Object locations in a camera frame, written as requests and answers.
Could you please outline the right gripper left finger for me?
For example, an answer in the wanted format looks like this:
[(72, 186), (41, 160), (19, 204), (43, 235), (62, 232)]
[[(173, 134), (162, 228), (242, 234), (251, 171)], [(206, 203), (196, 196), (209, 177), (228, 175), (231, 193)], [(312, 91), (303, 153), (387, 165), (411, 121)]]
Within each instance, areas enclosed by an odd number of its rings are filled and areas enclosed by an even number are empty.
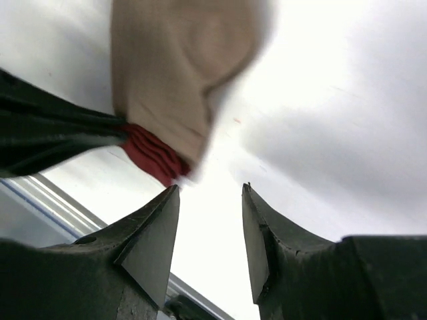
[(45, 249), (48, 309), (158, 309), (164, 304), (179, 189), (70, 245)]

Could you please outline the brown striped sock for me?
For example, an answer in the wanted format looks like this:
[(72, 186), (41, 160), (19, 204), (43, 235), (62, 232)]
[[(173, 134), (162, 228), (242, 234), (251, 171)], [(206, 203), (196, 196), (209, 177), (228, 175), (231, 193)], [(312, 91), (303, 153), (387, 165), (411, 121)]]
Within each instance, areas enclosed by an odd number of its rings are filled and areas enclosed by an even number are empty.
[(114, 1), (111, 93), (123, 148), (162, 185), (200, 162), (209, 94), (241, 72), (261, 41), (261, 1)]

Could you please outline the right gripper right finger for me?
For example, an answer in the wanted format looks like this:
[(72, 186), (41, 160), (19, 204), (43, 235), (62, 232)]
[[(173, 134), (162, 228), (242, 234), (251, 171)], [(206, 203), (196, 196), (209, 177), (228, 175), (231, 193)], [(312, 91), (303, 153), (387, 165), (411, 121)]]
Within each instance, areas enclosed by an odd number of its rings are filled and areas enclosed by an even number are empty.
[(256, 305), (337, 305), (336, 243), (273, 209), (249, 183), (242, 187), (244, 240)]

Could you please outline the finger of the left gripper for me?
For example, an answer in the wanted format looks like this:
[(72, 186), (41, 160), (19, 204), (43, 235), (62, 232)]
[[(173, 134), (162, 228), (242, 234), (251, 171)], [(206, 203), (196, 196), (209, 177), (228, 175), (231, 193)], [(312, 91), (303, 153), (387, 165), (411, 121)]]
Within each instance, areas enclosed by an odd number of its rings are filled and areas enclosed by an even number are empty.
[(33, 175), (81, 153), (100, 147), (120, 145), (127, 135), (76, 135), (62, 141), (1, 147), (1, 177)]
[(72, 104), (4, 69), (1, 70), (1, 110), (78, 125), (120, 139), (127, 137), (120, 129), (125, 124), (121, 117)]

